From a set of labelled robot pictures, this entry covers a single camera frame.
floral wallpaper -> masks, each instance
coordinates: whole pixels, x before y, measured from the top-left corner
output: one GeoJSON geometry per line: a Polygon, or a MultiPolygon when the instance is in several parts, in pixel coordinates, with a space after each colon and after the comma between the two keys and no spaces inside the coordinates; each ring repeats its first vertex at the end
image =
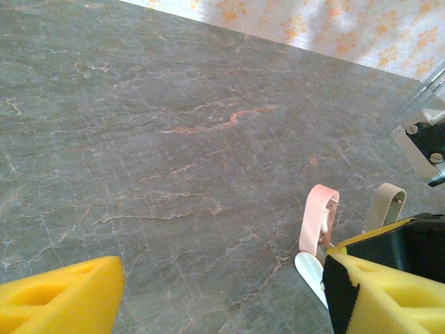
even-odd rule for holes
{"type": "Polygon", "coordinates": [[[125,0],[424,81],[445,61],[445,0],[125,0]]]}

marble countertop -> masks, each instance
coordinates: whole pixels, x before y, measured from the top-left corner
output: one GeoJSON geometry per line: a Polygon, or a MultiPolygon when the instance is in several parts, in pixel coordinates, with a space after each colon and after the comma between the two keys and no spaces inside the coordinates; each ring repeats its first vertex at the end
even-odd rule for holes
{"type": "Polygon", "coordinates": [[[417,81],[117,1],[0,22],[0,283],[119,255],[115,333],[331,333],[309,190],[340,191],[334,242],[383,182],[445,211],[389,135],[417,81]]]}

orange floral pattern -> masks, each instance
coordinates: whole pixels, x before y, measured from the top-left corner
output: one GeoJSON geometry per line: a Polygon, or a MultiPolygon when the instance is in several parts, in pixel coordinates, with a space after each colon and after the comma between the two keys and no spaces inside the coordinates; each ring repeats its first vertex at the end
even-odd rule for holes
{"type": "Polygon", "coordinates": [[[425,80],[444,61],[445,0],[123,0],[425,80]]]}

pink strap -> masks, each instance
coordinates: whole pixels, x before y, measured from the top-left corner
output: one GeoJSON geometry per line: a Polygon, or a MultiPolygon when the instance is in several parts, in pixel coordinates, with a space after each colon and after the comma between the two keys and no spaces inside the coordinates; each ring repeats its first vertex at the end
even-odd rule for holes
{"type": "Polygon", "coordinates": [[[339,192],[317,184],[307,196],[305,214],[301,226],[300,252],[316,256],[319,244],[330,246],[332,224],[334,223],[339,192]]]}

metal screw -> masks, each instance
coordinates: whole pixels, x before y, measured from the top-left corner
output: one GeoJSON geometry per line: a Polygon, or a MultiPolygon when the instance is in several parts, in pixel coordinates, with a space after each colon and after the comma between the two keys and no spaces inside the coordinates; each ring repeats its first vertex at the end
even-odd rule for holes
{"type": "Polygon", "coordinates": [[[433,153],[430,155],[430,161],[433,164],[440,164],[441,162],[443,162],[443,160],[444,160],[444,158],[443,158],[442,154],[440,154],[440,153],[436,152],[436,153],[433,153]]]}
{"type": "Polygon", "coordinates": [[[406,132],[407,132],[408,134],[416,134],[416,133],[418,132],[418,130],[419,130],[419,128],[417,127],[417,125],[410,125],[410,126],[407,128],[406,132]]]}

